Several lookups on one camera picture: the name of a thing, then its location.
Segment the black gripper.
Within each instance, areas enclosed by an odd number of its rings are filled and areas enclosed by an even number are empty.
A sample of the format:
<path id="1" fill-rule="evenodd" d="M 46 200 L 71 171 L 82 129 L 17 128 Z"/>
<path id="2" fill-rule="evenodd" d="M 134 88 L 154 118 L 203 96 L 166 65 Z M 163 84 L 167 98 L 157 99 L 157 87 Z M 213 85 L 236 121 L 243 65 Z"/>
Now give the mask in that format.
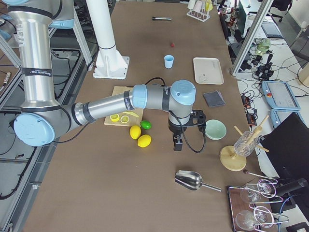
<path id="1" fill-rule="evenodd" d="M 198 127 L 198 130 L 205 136 L 206 115 L 202 110 L 192 110 L 186 117 L 176 116 L 169 111 L 169 130 L 173 133 L 173 150 L 181 151 L 183 147 L 182 135 L 188 127 Z"/>

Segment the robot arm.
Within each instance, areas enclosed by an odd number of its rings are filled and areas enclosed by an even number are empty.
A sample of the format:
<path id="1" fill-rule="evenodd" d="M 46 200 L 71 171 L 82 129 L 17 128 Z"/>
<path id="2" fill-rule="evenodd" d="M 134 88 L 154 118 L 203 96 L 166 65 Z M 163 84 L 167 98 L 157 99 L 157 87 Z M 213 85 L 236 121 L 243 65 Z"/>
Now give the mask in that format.
<path id="1" fill-rule="evenodd" d="M 175 151 L 180 151 L 186 142 L 184 132 L 188 127 L 196 126 L 205 132 L 204 113 L 192 108 L 196 88 L 187 80 L 175 81 L 171 86 L 135 85 L 131 90 L 97 101 L 63 105 L 66 93 L 77 88 L 78 78 L 70 75 L 62 84 L 60 98 L 56 99 L 49 29 L 74 29 L 76 38 L 80 39 L 83 30 L 74 2 L 8 0 L 6 5 L 16 26 L 25 94 L 13 129 L 25 144 L 47 145 L 77 127 L 137 108 L 168 112 Z"/>

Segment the white robot base pillar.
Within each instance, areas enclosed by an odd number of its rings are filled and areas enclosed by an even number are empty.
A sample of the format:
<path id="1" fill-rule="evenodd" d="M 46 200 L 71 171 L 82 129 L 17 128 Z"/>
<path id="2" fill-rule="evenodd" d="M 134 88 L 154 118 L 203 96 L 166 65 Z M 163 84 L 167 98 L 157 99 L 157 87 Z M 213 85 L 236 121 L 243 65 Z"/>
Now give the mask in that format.
<path id="1" fill-rule="evenodd" d="M 95 78 L 126 78 L 129 57 L 124 57 L 116 48 L 112 22 L 106 0 L 88 0 L 86 2 L 98 43 L 98 56 L 93 73 Z"/>

